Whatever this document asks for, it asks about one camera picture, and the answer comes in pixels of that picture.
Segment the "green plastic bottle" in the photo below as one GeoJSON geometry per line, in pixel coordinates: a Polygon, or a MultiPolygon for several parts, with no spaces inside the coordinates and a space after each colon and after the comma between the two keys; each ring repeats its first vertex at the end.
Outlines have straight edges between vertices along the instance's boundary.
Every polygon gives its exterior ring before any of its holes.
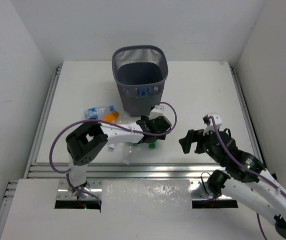
{"type": "Polygon", "coordinates": [[[149,143],[149,148],[155,149],[156,148],[156,141],[149,143]]]}

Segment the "clear bottle blue label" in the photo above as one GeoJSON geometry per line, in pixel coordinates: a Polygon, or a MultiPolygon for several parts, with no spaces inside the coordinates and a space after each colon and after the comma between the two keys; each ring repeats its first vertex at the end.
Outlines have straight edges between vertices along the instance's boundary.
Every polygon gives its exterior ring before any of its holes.
{"type": "Polygon", "coordinates": [[[144,97],[154,97],[159,94],[159,87],[139,87],[136,88],[136,97],[144,98],[144,97]]]}

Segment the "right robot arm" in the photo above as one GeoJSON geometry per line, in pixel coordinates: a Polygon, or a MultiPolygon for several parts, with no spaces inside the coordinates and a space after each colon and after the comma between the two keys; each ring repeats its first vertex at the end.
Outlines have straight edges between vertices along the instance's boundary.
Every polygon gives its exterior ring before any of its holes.
{"type": "Polygon", "coordinates": [[[208,178],[206,188],[212,194],[234,198],[269,221],[286,239],[286,189],[260,160],[238,149],[229,129],[217,133],[189,130],[179,143],[185,154],[196,143],[196,154],[208,154],[225,169],[215,170],[208,178]]]}

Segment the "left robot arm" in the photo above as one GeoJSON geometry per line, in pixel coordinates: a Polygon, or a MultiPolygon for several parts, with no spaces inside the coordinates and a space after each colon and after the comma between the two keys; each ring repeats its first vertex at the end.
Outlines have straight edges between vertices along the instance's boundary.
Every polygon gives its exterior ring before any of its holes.
{"type": "Polygon", "coordinates": [[[154,119],[143,116],[136,122],[121,125],[94,119],[81,124],[66,137],[71,166],[67,179],[71,188],[85,188],[85,166],[95,159],[105,145],[139,145],[164,140],[171,127],[171,122],[163,115],[154,119]]]}

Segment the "grey mesh waste bin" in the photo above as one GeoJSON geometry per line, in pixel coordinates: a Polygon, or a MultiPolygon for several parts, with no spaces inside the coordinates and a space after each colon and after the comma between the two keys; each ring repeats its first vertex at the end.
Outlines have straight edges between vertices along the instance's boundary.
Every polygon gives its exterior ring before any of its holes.
{"type": "Polygon", "coordinates": [[[124,111],[132,117],[148,116],[161,102],[168,64],[164,52],[153,45],[122,47],[112,55],[112,72],[124,111]],[[136,97],[136,88],[159,87],[159,94],[136,97]]]}

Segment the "clear bottle dark green label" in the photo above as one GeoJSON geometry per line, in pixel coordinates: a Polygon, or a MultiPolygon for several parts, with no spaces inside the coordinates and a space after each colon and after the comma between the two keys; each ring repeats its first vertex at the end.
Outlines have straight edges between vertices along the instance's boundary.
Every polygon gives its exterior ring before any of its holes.
{"type": "Polygon", "coordinates": [[[123,147],[123,164],[129,165],[130,159],[132,158],[135,150],[136,150],[136,144],[134,143],[125,143],[123,147]]]}

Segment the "clear bottle white cap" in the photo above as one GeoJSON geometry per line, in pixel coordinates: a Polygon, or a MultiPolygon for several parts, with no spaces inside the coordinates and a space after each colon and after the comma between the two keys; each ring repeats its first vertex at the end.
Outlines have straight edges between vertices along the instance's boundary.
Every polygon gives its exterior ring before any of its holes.
{"type": "MultiPolygon", "coordinates": [[[[130,117],[130,115],[125,112],[125,111],[122,111],[122,112],[119,112],[119,116],[117,118],[117,120],[115,121],[115,124],[118,124],[118,125],[125,125],[125,124],[130,124],[134,121],[134,119],[132,117],[130,117]]],[[[109,145],[109,150],[110,151],[114,151],[116,148],[116,144],[110,144],[109,145]]]]}

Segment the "orange juice bottle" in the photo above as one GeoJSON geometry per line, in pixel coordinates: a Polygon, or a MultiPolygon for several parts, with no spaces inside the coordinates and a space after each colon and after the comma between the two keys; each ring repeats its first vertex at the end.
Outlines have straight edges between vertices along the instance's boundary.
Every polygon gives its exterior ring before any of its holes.
{"type": "Polygon", "coordinates": [[[117,119],[119,117],[119,113],[117,111],[113,111],[107,115],[105,115],[102,120],[109,122],[109,123],[116,123],[117,119]]]}

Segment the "clear bottle colourful label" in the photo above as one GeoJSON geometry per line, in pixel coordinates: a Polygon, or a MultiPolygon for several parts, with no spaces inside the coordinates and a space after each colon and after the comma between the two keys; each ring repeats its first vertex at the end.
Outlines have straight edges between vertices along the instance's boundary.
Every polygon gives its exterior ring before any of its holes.
{"type": "Polygon", "coordinates": [[[101,119],[115,110],[113,105],[97,106],[84,111],[86,119],[101,119]]]}

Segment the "right aluminium side rail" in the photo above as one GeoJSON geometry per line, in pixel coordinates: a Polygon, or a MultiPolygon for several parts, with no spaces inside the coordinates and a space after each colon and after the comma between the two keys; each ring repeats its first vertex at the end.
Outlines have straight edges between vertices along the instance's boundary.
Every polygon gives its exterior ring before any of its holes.
{"type": "Polygon", "coordinates": [[[248,111],[246,100],[245,100],[245,97],[243,95],[243,91],[242,91],[242,88],[241,88],[241,85],[240,85],[237,73],[236,73],[235,69],[231,65],[229,67],[230,67],[231,75],[232,75],[233,82],[234,82],[234,85],[235,85],[235,89],[236,89],[236,92],[237,92],[237,96],[238,96],[238,99],[239,99],[239,103],[240,103],[240,106],[241,106],[243,118],[245,120],[245,125],[246,125],[246,129],[247,129],[247,132],[248,132],[248,135],[249,135],[251,148],[252,148],[252,150],[254,152],[254,155],[265,166],[267,166],[267,164],[265,162],[265,159],[264,159],[264,156],[262,154],[261,148],[260,148],[260,144],[259,144],[256,132],[255,132],[255,129],[254,129],[254,126],[253,126],[253,122],[252,122],[251,116],[250,116],[249,111],[248,111]]]}

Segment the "aluminium side rail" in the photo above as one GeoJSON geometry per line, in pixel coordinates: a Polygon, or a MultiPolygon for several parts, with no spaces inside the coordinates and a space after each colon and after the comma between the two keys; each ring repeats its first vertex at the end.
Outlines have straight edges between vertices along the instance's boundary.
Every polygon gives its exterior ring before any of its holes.
{"type": "Polygon", "coordinates": [[[245,100],[245,97],[243,95],[243,91],[242,91],[242,88],[241,88],[241,85],[240,85],[237,73],[236,73],[235,69],[231,65],[229,67],[230,67],[231,75],[232,75],[233,82],[234,82],[234,85],[235,85],[235,89],[236,89],[236,92],[237,92],[237,96],[238,96],[238,99],[239,99],[239,103],[240,103],[240,106],[241,106],[243,118],[245,120],[245,125],[246,125],[246,129],[247,129],[247,132],[248,132],[248,135],[249,135],[251,148],[252,148],[252,150],[254,152],[254,155],[265,166],[267,166],[267,164],[265,162],[265,159],[264,159],[264,156],[262,154],[261,148],[260,148],[260,144],[259,144],[256,132],[255,132],[255,129],[254,129],[254,126],[253,126],[253,122],[252,122],[251,116],[250,116],[249,111],[248,111],[246,100],[245,100]]]}
{"type": "Polygon", "coordinates": [[[40,121],[37,127],[37,131],[36,131],[36,135],[33,141],[33,145],[30,151],[30,155],[28,158],[28,162],[27,162],[27,166],[25,169],[25,173],[23,178],[27,179],[28,178],[28,174],[30,172],[30,168],[31,166],[36,164],[36,160],[37,160],[37,156],[38,156],[38,152],[41,146],[41,142],[42,142],[42,138],[44,135],[44,131],[45,131],[45,127],[47,124],[47,120],[48,120],[48,116],[49,116],[49,112],[51,109],[51,104],[53,101],[53,97],[55,94],[55,90],[57,87],[57,83],[59,80],[59,76],[61,74],[61,70],[62,70],[62,65],[58,66],[55,71],[54,74],[52,76],[51,82],[50,82],[50,86],[47,92],[47,96],[46,96],[46,100],[43,106],[43,110],[42,110],[42,114],[40,117],[40,121]]]}

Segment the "aluminium front rail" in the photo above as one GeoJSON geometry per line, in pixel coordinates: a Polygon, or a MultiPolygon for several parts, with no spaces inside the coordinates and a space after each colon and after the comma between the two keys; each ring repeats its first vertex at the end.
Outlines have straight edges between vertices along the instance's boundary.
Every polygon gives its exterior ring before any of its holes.
{"type": "Polygon", "coordinates": [[[145,179],[145,180],[190,180],[204,182],[215,170],[225,172],[225,168],[214,163],[202,164],[89,164],[81,166],[74,173],[86,174],[87,182],[93,192],[101,191],[101,181],[104,179],[145,179]]]}

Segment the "left aluminium side rail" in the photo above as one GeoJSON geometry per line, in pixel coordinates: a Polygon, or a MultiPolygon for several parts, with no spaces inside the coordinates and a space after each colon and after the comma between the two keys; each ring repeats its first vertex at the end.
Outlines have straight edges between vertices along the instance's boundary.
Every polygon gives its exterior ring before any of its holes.
{"type": "Polygon", "coordinates": [[[27,166],[25,169],[25,173],[23,178],[27,179],[28,178],[28,174],[30,172],[30,168],[31,166],[36,164],[36,160],[37,160],[37,156],[38,156],[38,152],[41,146],[41,142],[42,142],[42,138],[44,135],[44,131],[45,131],[45,127],[47,124],[47,120],[48,120],[48,116],[49,116],[49,112],[51,109],[51,104],[53,101],[53,97],[55,94],[55,90],[57,87],[57,83],[59,80],[59,76],[61,74],[61,70],[62,70],[62,65],[58,66],[55,71],[54,74],[52,76],[51,82],[50,82],[50,86],[47,92],[47,96],[46,96],[46,100],[43,106],[43,110],[42,110],[42,114],[40,117],[40,121],[37,127],[37,131],[36,131],[36,135],[33,141],[33,145],[30,151],[30,155],[28,158],[28,162],[27,162],[27,166]]]}

